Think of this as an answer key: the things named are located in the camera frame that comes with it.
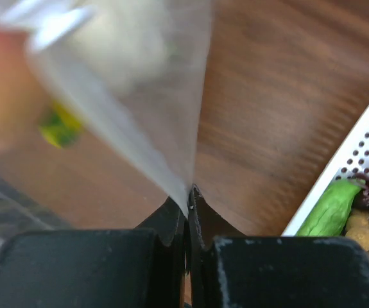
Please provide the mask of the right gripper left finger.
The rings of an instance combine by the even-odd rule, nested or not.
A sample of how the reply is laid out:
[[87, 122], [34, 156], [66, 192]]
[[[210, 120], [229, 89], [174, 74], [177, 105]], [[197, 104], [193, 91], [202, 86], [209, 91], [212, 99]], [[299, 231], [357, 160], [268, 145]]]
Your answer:
[[0, 248], [0, 307], [181, 307], [184, 228], [168, 199], [133, 229], [19, 234]]

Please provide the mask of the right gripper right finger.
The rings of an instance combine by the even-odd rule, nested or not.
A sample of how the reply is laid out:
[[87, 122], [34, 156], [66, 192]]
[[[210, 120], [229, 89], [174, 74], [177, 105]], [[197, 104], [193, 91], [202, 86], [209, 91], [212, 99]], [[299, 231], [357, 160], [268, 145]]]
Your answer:
[[369, 256], [345, 237], [246, 236], [189, 195], [193, 307], [369, 307]]

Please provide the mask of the yellow banana bunch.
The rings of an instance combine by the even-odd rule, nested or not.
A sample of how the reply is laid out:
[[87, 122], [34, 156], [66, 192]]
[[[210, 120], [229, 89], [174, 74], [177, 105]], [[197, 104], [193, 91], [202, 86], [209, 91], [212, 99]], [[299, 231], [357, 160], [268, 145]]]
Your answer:
[[83, 131], [81, 123], [62, 104], [56, 101], [39, 124], [41, 136], [56, 148], [66, 148], [76, 142]]

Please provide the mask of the clear zip top bag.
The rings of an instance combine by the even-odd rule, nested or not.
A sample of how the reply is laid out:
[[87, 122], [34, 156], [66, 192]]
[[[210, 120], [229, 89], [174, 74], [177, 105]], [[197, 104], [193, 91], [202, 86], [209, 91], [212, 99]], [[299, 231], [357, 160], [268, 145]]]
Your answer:
[[[176, 51], [158, 78], [118, 95], [71, 45], [93, 19], [153, 24]], [[25, 53], [59, 102], [188, 214], [211, 1], [0, 1], [0, 30], [24, 31]]]

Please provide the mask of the toy peach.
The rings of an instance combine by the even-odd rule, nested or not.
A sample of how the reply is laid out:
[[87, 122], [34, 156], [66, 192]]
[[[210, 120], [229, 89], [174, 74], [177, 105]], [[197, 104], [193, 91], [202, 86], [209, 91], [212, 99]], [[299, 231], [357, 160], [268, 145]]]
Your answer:
[[23, 33], [0, 31], [0, 153], [35, 129], [51, 104], [28, 65], [25, 40]]

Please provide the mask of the toy cauliflower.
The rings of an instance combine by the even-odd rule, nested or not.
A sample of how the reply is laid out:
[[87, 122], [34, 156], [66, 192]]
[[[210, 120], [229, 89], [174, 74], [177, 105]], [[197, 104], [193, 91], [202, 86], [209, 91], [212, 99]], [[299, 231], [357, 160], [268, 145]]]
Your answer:
[[141, 31], [127, 22], [102, 18], [93, 19], [76, 31], [71, 45], [118, 95], [162, 75], [176, 51], [153, 24], [149, 30]]

